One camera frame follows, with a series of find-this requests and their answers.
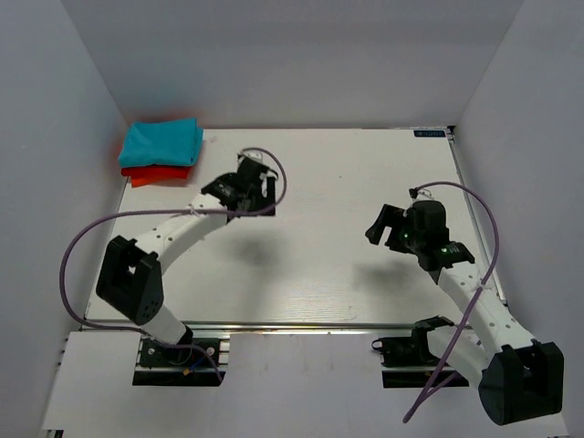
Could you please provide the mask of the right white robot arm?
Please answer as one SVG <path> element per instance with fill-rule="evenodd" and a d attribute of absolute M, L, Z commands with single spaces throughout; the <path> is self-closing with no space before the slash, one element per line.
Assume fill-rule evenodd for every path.
<path fill-rule="evenodd" d="M 463 312 L 468 338 L 446 317 L 414 323 L 410 336 L 382 338 L 371 346 L 387 367 L 436 366 L 443 361 L 477 388 L 497 425 L 561 412 L 564 356 L 553 342 L 538 341 L 512 316 L 497 293 L 482 285 L 467 247 L 451 240 L 444 206 L 415 201 L 407 209 L 385 204 L 365 236 L 391 251 L 413 255 L 421 269 Z"/>

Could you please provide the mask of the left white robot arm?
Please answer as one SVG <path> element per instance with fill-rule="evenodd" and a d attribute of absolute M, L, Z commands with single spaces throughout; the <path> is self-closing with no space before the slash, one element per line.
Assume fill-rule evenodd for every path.
<path fill-rule="evenodd" d="M 240 217 L 270 216 L 287 192 L 284 167 L 269 151 L 248 148 L 237 169 L 207 183 L 183 209 L 135 238 L 114 237 L 107 245 L 96 294 L 132 322 L 139 333 L 162 344 L 171 363 L 193 353 L 192 331 L 164 304 L 162 277 L 179 257 L 209 234 Z"/>

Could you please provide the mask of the teal t-shirt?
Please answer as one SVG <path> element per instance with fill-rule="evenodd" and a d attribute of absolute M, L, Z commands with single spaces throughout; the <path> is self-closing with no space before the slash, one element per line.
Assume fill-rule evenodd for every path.
<path fill-rule="evenodd" d="M 122 143 L 118 163 L 122 169 L 151 165 L 190 167 L 203 142 L 197 119 L 133 123 Z"/>

